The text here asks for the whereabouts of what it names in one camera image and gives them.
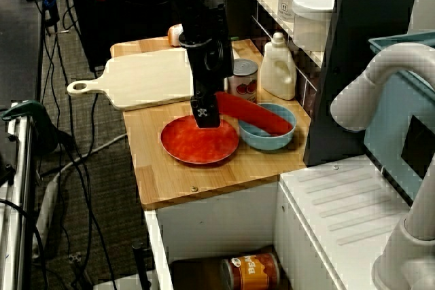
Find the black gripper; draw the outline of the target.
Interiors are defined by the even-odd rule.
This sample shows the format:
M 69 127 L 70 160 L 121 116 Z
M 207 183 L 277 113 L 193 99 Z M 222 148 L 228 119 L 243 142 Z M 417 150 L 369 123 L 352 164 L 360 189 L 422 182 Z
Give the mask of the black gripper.
M 192 73 L 193 96 L 190 99 L 192 115 L 199 128 L 220 126 L 220 113 L 215 93 L 225 91 L 225 79 L 233 75 L 232 42 L 227 37 L 206 37 L 204 40 L 179 37 L 187 51 Z

